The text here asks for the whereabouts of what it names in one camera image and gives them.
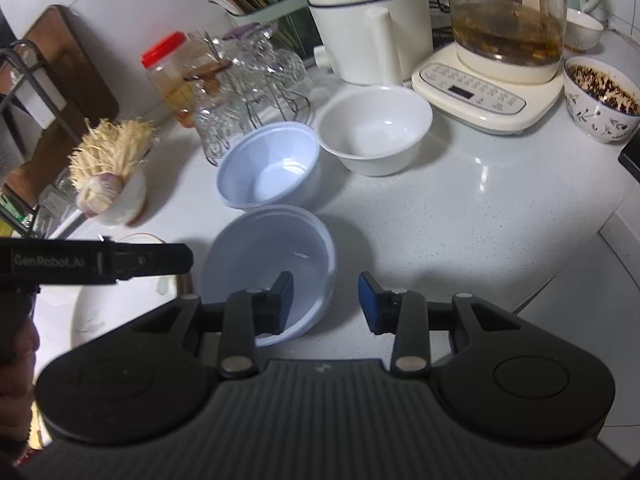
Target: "white plate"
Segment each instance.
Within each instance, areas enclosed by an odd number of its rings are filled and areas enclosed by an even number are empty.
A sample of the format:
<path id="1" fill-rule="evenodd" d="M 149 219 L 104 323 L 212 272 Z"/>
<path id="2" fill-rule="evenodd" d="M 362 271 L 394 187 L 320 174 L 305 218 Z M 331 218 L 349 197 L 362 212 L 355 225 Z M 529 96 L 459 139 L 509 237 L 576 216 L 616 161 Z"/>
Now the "white plate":
<path id="1" fill-rule="evenodd" d="M 119 242 L 161 244 L 160 238 L 132 234 Z M 71 347 L 117 328 L 178 295 L 176 276 L 145 276 L 116 285 L 84 286 L 78 294 L 71 322 Z"/>

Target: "white countertop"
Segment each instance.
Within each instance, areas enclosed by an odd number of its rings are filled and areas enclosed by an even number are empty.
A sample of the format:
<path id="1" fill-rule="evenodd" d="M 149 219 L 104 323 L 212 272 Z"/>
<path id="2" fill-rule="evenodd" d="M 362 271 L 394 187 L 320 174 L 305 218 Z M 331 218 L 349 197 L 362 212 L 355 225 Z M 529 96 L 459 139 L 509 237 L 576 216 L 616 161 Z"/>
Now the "white countertop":
<path id="1" fill-rule="evenodd" d="M 607 33 L 597 54 L 640 81 L 640 54 Z M 319 76 L 316 103 L 339 91 Z M 146 163 L 148 209 L 136 228 L 86 222 L 73 238 L 116 240 L 147 232 L 187 243 L 194 281 L 213 238 L 241 212 L 216 198 L 216 168 L 194 130 L 169 123 Z M 322 154 L 322 196 L 311 208 L 325 222 L 338 253 L 334 299 L 308 334 L 263 354 L 293 358 L 375 358 L 388 361 L 392 337 L 373 336 L 360 312 L 356 277 L 370 270 L 385 286 L 431 300 L 469 290 L 513 310 L 555 275 L 606 222 L 636 186 L 617 162 L 622 146 L 586 137 L 564 98 L 519 137 L 482 134 L 435 112 L 418 159 L 404 173 L 368 178 Z M 40 368 L 68 349 L 76 288 L 44 287 L 36 305 L 42 336 Z M 447 352 L 432 338 L 433 356 Z"/>

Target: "cutting board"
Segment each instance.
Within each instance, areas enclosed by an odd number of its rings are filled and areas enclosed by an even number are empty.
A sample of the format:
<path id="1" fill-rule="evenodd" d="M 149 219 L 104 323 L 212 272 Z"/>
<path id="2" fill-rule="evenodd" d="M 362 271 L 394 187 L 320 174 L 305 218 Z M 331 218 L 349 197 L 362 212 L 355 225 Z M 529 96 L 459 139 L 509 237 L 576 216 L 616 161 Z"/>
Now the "cutting board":
<path id="1" fill-rule="evenodd" d="M 93 125 L 100 118 L 114 119 L 118 102 L 71 29 L 69 12 L 63 6 L 47 7 L 25 38 L 42 51 L 47 73 L 67 101 L 62 115 L 81 137 L 86 132 L 85 117 Z M 10 67 L 5 64 L 0 67 L 0 92 L 6 94 L 11 85 Z M 6 183 L 25 202 L 35 204 L 42 190 L 68 165 L 74 146 L 66 131 L 54 122 L 42 133 L 32 159 L 14 170 Z"/>

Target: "blue plastic bowl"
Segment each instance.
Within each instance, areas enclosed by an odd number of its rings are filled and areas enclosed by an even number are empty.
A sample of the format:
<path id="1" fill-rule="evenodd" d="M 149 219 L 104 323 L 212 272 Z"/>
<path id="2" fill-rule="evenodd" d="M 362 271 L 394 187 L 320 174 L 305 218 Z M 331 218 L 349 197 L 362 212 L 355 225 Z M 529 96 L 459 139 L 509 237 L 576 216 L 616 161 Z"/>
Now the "blue plastic bowl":
<path id="1" fill-rule="evenodd" d="M 203 303 L 246 288 L 267 289 L 283 270 L 293 274 L 293 304 L 284 332 L 256 338 L 268 346 L 302 335 L 322 317 L 334 292 L 335 247 L 309 211 L 264 206 L 231 222 L 213 241 L 200 282 Z"/>
<path id="2" fill-rule="evenodd" d="M 216 189 L 234 209 L 305 205 L 320 184 L 320 144 L 306 124 L 274 123 L 236 144 L 220 164 Z"/>

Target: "digital display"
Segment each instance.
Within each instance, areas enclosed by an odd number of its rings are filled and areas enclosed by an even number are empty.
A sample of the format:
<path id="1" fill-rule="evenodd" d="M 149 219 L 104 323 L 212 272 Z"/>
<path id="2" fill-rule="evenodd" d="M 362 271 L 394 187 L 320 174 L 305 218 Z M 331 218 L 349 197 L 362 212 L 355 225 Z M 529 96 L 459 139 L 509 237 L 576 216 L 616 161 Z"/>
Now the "digital display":
<path id="1" fill-rule="evenodd" d="M 465 99 L 469 99 L 469 98 L 474 96 L 471 92 L 469 92 L 469 91 L 467 91 L 467 90 L 465 90 L 463 88 L 460 88 L 458 86 L 455 86 L 455 85 L 450 86 L 449 87 L 449 91 L 453 92 L 454 94 L 458 94 L 458 95 L 462 96 Z"/>

